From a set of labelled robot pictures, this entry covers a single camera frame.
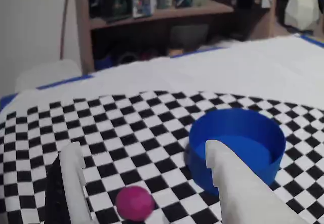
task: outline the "blue cylindrical container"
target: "blue cylindrical container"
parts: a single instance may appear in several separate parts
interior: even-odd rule
[[[223,142],[267,185],[274,181],[286,147],[278,124],[256,111],[222,109],[208,112],[191,128],[188,165],[193,180],[217,195],[212,172],[206,168],[207,140]]]

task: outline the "white bag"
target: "white bag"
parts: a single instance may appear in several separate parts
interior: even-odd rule
[[[289,0],[285,12],[285,25],[301,31],[313,30],[319,20],[318,0]]]

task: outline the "black square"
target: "black square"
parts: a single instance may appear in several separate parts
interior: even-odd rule
[[[5,152],[11,152],[16,150],[16,143],[15,142],[9,142],[4,144],[4,151]]]
[[[136,167],[144,166],[151,163],[151,160],[146,153],[131,157],[131,159]]]
[[[296,130],[300,129],[300,126],[293,120],[286,123],[286,126],[288,126],[289,129],[291,129],[292,131],[296,131]]]
[[[313,126],[311,126],[310,124],[306,127],[304,127],[304,130],[307,131],[310,134],[314,134],[315,132],[317,132],[317,129],[315,129]]]
[[[106,151],[105,144],[103,142],[95,143],[89,145],[91,154],[98,154]]]
[[[31,173],[30,171],[18,171],[17,172],[18,182],[31,182]]]
[[[103,183],[101,180],[87,183],[86,189],[87,189],[89,196],[106,192],[105,187],[103,186]]]
[[[16,162],[4,162],[4,172],[16,171]]]
[[[95,162],[93,161],[93,158],[91,156],[84,157],[86,168],[95,166]]]
[[[72,120],[72,121],[67,122],[66,126],[67,126],[68,129],[73,129],[73,128],[77,128],[77,127],[79,127],[81,125],[80,125],[80,121],[76,119],[76,120]]]
[[[27,117],[17,117],[16,118],[16,124],[26,124],[27,123]]]
[[[65,122],[65,119],[64,119],[63,115],[52,117],[52,123],[53,124],[58,124],[58,123],[62,123],[62,122]]]
[[[32,147],[36,147],[36,146],[39,146],[41,145],[41,138],[40,137],[35,137],[33,139],[30,139],[28,141],[28,144],[29,144],[29,148],[32,148]]]
[[[159,135],[162,135],[162,134],[168,132],[167,128],[163,124],[154,126],[154,127],[150,128],[150,130],[155,136],[159,136]]]
[[[54,133],[54,136],[55,136],[56,141],[69,139],[69,134],[67,131],[61,131],[61,132]]]
[[[288,167],[285,168],[286,172],[290,174],[291,177],[295,178],[300,175],[303,170],[297,166],[295,163],[290,164]]]
[[[16,159],[17,160],[29,159],[29,151],[28,150],[17,150],[16,151]]]
[[[63,112],[64,112],[64,114],[66,114],[66,113],[70,113],[70,112],[73,112],[73,111],[75,111],[75,106],[74,106],[74,104],[67,105],[67,106],[64,106],[64,107],[63,107]]]
[[[5,185],[5,197],[18,195],[17,184]]]
[[[307,208],[307,210],[316,218],[319,219],[324,214],[324,207],[317,201]]]
[[[154,112],[151,109],[145,109],[145,110],[140,111],[138,114],[141,116],[142,119],[145,119],[145,118],[153,116]]]
[[[93,116],[93,118],[96,123],[108,120],[108,117],[105,113],[95,115],[95,116]]]
[[[164,159],[160,162],[155,163],[155,166],[158,168],[160,173],[171,171],[172,169],[177,168],[171,158]]]
[[[117,118],[117,119],[112,119],[111,123],[112,123],[113,127],[118,127],[118,126],[127,124],[124,117],[120,117],[120,118]]]
[[[134,96],[134,97],[131,97],[129,98],[129,101],[132,103],[132,104],[135,104],[135,103],[138,103],[138,102],[141,102],[143,101],[143,98],[142,96]]]
[[[312,160],[314,163],[317,163],[319,160],[322,159],[322,156],[319,155],[316,151],[312,150],[311,152],[307,153],[307,157]]]
[[[317,166],[312,166],[310,169],[307,170],[307,173],[311,175],[312,178],[315,180],[318,180],[324,174],[323,171],[320,170]]]
[[[169,222],[174,222],[188,215],[186,210],[179,202],[169,205],[165,208],[162,208],[162,211],[166,216],[166,218],[169,220]]]
[[[176,109],[176,108],[179,108],[181,107],[181,105],[178,103],[178,101],[172,101],[172,102],[168,102],[166,103],[166,106],[168,109],[172,110],[172,109]]]
[[[163,114],[159,114],[158,117],[162,122],[167,122],[172,119],[175,119],[174,115],[171,112],[165,112]]]
[[[7,217],[9,223],[23,224],[20,210],[8,211]]]
[[[19,202],[22,209],[36,208],[36,202],[33,196],[19,196]]]
[[[90,109],[82,109],[77,112],[77,115],[79,118],[88,117],[88,116],[91,116],[91,111],[90,111]]]
[[[19,133],[16,133],[16,140],[17,141],[25,141],[25,140],[28,140],[28,134],[27,134],[27,132],[19,132]]]
[[[37,127],[39,127],[39,121],[38,120],[35,120],[35,121],[28,124],[28,130],[35,129]]]
[[[141,142],[141,144],[146,151],[160,147],[160,144],[157,142],[157,140],[155,138],[143,141],[143,142]]]
[[[292,147],[286,151],[286,154],[294,161],[303,156],[296,148]]]
[[[43,148],[43,153],[50,153],[50,152],[57,151],[55,142],[44,144],[42,145],[42,148]]]
[[[131,144],[137,142],[137,138],[134,134],[129,134],[127,136],[123,136],[120,138],[120,140],[124,146],[131,145]]]
[[[286,184],[284,186],[284,188],[293,196],[297,196],[298,194],[300,194],[303,191],[303,188],[300,187],[300,185],[292,180],[289,184]]]
[[[196,193],[195,190],[190,186],[188,182],[180,185],[176,185],[171,189],[179,200],[192,196]]]
[[[318,199],[319,197],[321,197],[324,194],[324,190],[323,188],[317,183],[313,183],[308,189],[307,191],[314,196],[316,199]]]
[[[43,156],[38,156],[30,160],[30,167],[32,169],[40,166],[44,166]]]
[[[172,132],[172,135],[177,139],[177,140],[180,140],[182,138],[186,138],[189,134],[188,134],[188,131],[184,128],[181,128],[181,129],[178,129],[178,130],[175,130]]]
[[[41,135],[53,133],[53,127],[51,125],[41,127],[39,130]]]
[[[82,129],[85,135],[98,132],[97,126],[95,124],[84,126],[82,127]]]
[[[187,126],[187,125],[190,125],[192,123],[194,123],[194,118],[192,118],[190,115],[187,115],[187,116],[184,116],[184,117],[181,117],[179,118],[179,121],[184,125],[184,126]]]
[[[39,119],[44,119],[44,118],[49,118],[49,117],[51,117],[51,113],[49,110],[38,114]]]
[[[32,107],[27,110],[27,115],[35,114],[38,112],[38,107]]]
[[[98,166],[97,168],[101,177],[108,177],[118,173],[113,163],[101,165]]]
[[[295,199],[291,199],[286,204],[297,214],[304,209],[304,207],[301,206]]]
[[[170,156],[184,151],[184,149],[178,142],[171,143],[171,144],[165,146],[164,149],[167,151],[167,153]]]
[[[105,104],[103,106],[103,108],[106,110],[106,112],[117,109],[117,106],[115,103],[111,103],[111,104]]]
[[[158,104],[161,104],[161,100],[159,98],[154,98],[154,99],[149,99],[146,101],[147,104],[150,106],[150,107],[153,107],[155,105],[158,105]]]
[[[320,142],[317,139],[315,139],[313,136],[307,138],[305,142],[307,142],[312,148],[315,148],[320,144]]]
[[[16,126],[13,125],[13,126],[9,126],[9,127],[6,127],[5,129],[5,134],[11,134],[11,133],[15,133],[16,132]]]
[[[219,202],[218,195],[212,195],[212,194],[208,193],[207,191],[203,191],[199,195],[208,206],[211,206],[211,205]]]
[[[89,105],[89,107],[92,108],[92,107],[96,107],[96,106],[101,105],[101,103],[100,103],[99,99],[94,99],[94,100],[88,101],[88,105]]]
[[[213,224],[218,222],[218,219],[209,209],[205,209],[200,212],[197,212],[193,214],[191,217],[197,224]]]
[[[140,177],[140,175],[136,170],[131,170],[128,172],[121,173],[120,176],[125,185],[130,185],[132,183],[136,183],[142,180],[142,178]]]
[[[128,107],[125,107],[125,108],[120,109],[120,111],[121,111],[121,113],[123,115],[127,115],[127,114],[134,113],[135,112],[135,109],[133,108],[133,106],[128,106]]]
[[[114,161],[128,157],[127,152],[125,151],[125,148],[119,148],[119,149],[110,151],[109,154]]]
[[[119,221],[119,218],[117,216],[117,213],[115,212],[113,207],[110,207],[109,209],[103,209],[96,212],[97,220],[100,224],[104,223],[115,223]]]
[[[131,123],[130,127],[132,128],[133,131],[139,131],[141,129],[145,129],[147,126],[142,120],[140,120],[135,123]]]
[[[117,137],[117,134],[114,129],[109,129],[109,130],[100,132],[100,135],[103,140],[109,140],[109,139]]]
[[[61,102],[50,103],[50,109],[61,107]]]
[[[152,193],[168,188],[167,183],[162,176],[156,176],[145,181]]]

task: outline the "white square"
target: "white square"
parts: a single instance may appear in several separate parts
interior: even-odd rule
[[[183,128],[183,125],[180,123],[178,119],[173,119],[164,123],[164,126],[168,129],[168,131],[175,131]]]
[[[19,196],[10,196],[5,198],[6,211],[20,209]]]
[[[119,127],[115,127],[115,132],[118,137],[123,137],[133,133],[133,130],[128,124],[125,124]]]
[[[145,152],[145,149],[141,143],[134,143],[125,146],[125,150],[130,157],[137,156]]]
[[[136,168],[129,157],[114,161],[114,165],[119,173],[127,172]]]
[[[189,215],[197,213],[208,207],[208,205],[203,201],[203,199],[198,194],[189,196],[188,198],[180,200],[180,202]]]
[[[125,186],[125,184],[119,174],[115,174],[113,176],[103,178],[102,183],[103,183],[106,191],[116,190],[116,189],[119,189],[119,188]]]
[[[295,178],[295,181],[303,188],[308,189],[315,180],[307,172],[303,172]]]
[[[87,183],[101,179],[97,167],[85,168],[85,169],[83,169],[83,174],[85,176]]]
[[[177,196],[171,189],[164,189],[152,194],[154,200],[160,208],[164,208],[168,205],[178,202]]]
[[[46,169],[44,166],[34,168],[31,171],[31,179],[34,181],[46,178]]]
[[[113,138],[113,139],[105,140],[104,144],[105,144],[107,151],[112,151],[112,150],[116,150],[121,147],[124,147],[120,138]]]
[[[161,146],[166,146],[177,141],[177,139],[170,132],[159,135],[156,137],[156,139]]]
[[[186,177],[178,168],[173,169],[169,172],[165,172],[162,176],[170,187],[182,184],[187,181]]]
[[[32,182],[20,182],[17,185],[19,195],[34,195],[34,186]]]
[[[137,168],[137,171],[143,180],[161,175],[158,168],[153,164],[147,164]]]
[[[147,152],[152,162],[159,162],[169,157],[168,153],[163,147],[158,147]]]
[[[304,190],[302,193],[297,195],[295,197],[295,200],[297,200],[299,204],[301,204],[305,209],[316,201],[316,199],[311,194],[309,194],[307,190]]]
[[[89,196],[93,211],[108,209],[113,206],[107,192]]]
[[[152,139],[154,137],[153,133],[151,132],[151,130],[149,128],[139,130],[139,131],[135,132],[134,134],[135,134],[137,140],[140,142],[146,141],[148,139]]]
[[[92,156],[96,166],[101,166],[113,162],[108,152],[99,153]]]
[[[147,127],[153,127],[153,126],[162,124],[162,121],[156,115],[153,115],[151,117],[145,118],[145,119],[143,119],[143,121],[147,125]]]
[[[21,209],[21,216],[26,223],[39,223],[37,209]]]
[[[17,160],[16,168],[19,171],[30,171],[30,161],[29,160]]]

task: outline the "black and white checkered pattern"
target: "black and white checkered pattern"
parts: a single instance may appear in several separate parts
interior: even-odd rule
[[[230,107],[259,111],[280,124],[287,147],[271,188],[309,223],[324,223],[324,112],[209,92],[105,96],[8,114],[0,124],[0,215],[10,223],[44,220],[46,170],[70,139],[81,144],[87,202],[99,223],[125,223],[115,197],[129,185],[154,197],[147,224],[218,223],[219,199],[192,180],[184,152],[196,119]]]

